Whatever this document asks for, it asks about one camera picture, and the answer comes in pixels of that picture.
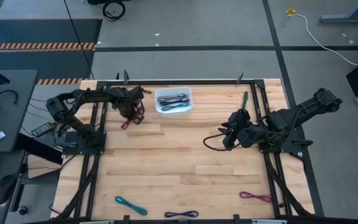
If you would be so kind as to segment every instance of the green object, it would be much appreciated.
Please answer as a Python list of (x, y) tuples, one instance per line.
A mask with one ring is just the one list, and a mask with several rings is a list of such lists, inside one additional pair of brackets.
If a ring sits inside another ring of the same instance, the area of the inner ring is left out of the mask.
[(116, 196), (116, 202), (120, 203), (121, 205), (125, 205), (125, 206), (135, 210), (135, 212), (137, 212), (137, 213), (139, 213), (141, 215), (147, 215), (147, 210), (146, 209), (140, 208), (139, 206), (136, 206), (136, 205), (128, 202), (123, 197)]
[(246, 109), (246, 106), (247, 106), (247, 100), (248, 100), (248, 92), (245, 91), (244, 92), (244, 97), (242, 98), (242, 107), (241, 109)]

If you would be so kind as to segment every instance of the white cable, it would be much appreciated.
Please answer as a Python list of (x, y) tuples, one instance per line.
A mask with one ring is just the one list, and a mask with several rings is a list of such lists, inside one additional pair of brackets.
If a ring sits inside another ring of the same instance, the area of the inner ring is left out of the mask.
[(289, 17), (293, 17), (293, 16), (298, 16), (298, 17), (302, 17), (305, 21), (306, 21), (306, 30), (308, 31), (308, 34), (311, 36), (311, 38), (313, 38), (313, 40), (318, 44), (320, 45), (320, 47), (322, 47), (323, 49), (326, 49), (326, 50), (329, 50), (330, 52), (340, 56), (341, 58), (343, 58), (345, 61), (347, 61), (349, 64), (351, 65), (358, 65), (358, 63), (353, 63), (351, 61), (349, 61), (347, 58), (343, 57), (340, 53), (336, 52), (335, 50), (331, 50), (327, 47), (324, 47), (323, 45), (321, 45), (317, 40), (316, 38), (311, 34), (311, 32), (309, 31), (309, 25), (308, 25), (308, 20), (305, 16), (302, 16), (302, 15), (299, 15), (299, 14), (294, 14), (294, 15), (288, 15)]

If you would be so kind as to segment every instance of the desk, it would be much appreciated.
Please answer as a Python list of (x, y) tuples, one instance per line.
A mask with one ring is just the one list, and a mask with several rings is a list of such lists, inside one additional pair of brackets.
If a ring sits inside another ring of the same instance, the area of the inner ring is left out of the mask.
[[(265, 79), (264, 83), (270, 109), (286, 108), (280, 80)], [(95, 89), (96, 85), (97, 81), (82, 81), (81, 88)], [(104, 126), (106, 149), (100, 157), (92, 220), (122, 220), (124, 215), (130, 215), (131, 220), (161, 220), (167, 211), (187, 210), (199, 211), (200, 219), (232, 219), (233, 214), (241, 218), (274, 217), (272, 204), (255, 198), (241, 199), (238, 195), (240, 191), (270, 193), (259, 147), (216, 152), (202, 143), (206, 136), (219, 134), (220, 124), (241, 107), (244, 91), (249, 92), (247, 109), (255, 121), (250, 85), (185, 86), (191, 88), (194, 101), (193, 110), (186, 116), (161, 118), (155, 111), (154, 91), (175, 85), (143, 85), (152, 92), (143, 100), (145, 119), (140, 125), (131, 124), (125, 131), (120, 129), (124, 118), (108, 107)], [(259, 105), (263, 106), (261, 92), (257, 95)], [(91, 112), (91, 104), (83, 105), (76, 116), (89, 123)], [(222, 148), (221, 140), (212, 139), (209, 143)], [(288, 188), (313, 213), (302, 162), (288, 154), (282, 154), (281, 160)], [(82, 163), (83, 156), (76, 156), (61, 171), (55, 210), (62, 211), (77, 191)], [(281, 203), (281, 193), (277, 192)], [(81, 216), (85, 215), (87, 195), (85, 192)], [(114, 201), (117, 195), (146, 208), (149, 214), (142, 216), (119, 205)]]
[[(14, 95), (12, 93), (3, 93), (0, 95), (0, 131), (3, 131), (6, 137), (0, 142), (0, 180), (9, 174), (15, 174), (22, 168), (25, 151), (35, 154), (50, 161), (62, 163), (61, 153), (36, 140), (20, 134), (20, 128), (27, 111), (35, 82), (37, 80), (36, 70), (11, 70), (0, 71), (6, 78), (10, 79), (10, 84), (0, 85), (0, 91), (15, 90), (19, 94), (17, 104), (14, 105)], [(16, 187), (15, 193), (9, 200), (0, 205), (0, 223), (5, 222), (8, 210), (14, 210), (11, 206), (16, 202), (16, 196), (19, 188)]]

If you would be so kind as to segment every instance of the wheel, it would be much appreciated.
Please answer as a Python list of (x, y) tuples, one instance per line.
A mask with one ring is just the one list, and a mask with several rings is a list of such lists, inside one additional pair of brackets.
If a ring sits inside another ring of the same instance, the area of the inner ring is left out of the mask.
[(120, 0), (108, 1), (103, 6), (103, 16), (108, 21), (116, 21), (122, 16), (124, 16), (124, 14), (125, 14), (125, 5)]
[(27, 212), (29, 212), (29, 211), (28, 211), (28, 209), (27, 209), (26, 206), (19, 205), (19, 208), (17, 209), (16, 212), (19, 213), (19, 214), (21, 214), (21, 215), (25, 215), (25, 214), (27, 214)]

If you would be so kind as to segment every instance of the computer mouse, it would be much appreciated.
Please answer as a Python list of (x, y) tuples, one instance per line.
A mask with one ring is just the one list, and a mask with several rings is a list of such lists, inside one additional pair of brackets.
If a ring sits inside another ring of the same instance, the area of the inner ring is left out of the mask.
[(9, 199), (16, 180), (17, 177), (15, 175), (6, 175), (0, 180), (0, 205)]

